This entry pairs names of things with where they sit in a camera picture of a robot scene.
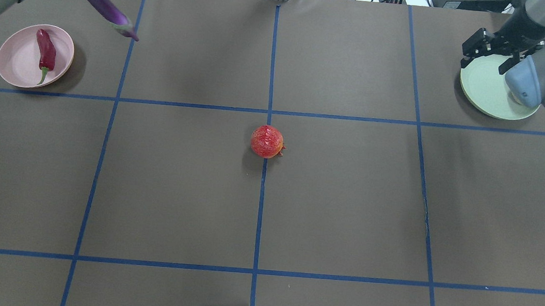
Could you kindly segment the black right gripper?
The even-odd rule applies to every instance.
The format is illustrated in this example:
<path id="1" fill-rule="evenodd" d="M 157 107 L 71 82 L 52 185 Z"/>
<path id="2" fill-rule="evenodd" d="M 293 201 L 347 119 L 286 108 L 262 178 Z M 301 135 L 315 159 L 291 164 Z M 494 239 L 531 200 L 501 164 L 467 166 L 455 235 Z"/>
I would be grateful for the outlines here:
<path id="1" fill-rule="evenodd" d="M 522 36 L 514 41 L 498 32 L 488 31 L 487 28 L 479 28 L 462 44 L 463 58 L 461 69 L 466 68 L 473 60 L 489 56 L 503 55 L 522 60 L 544 48 L 545 40 L 531 40 Z"/>

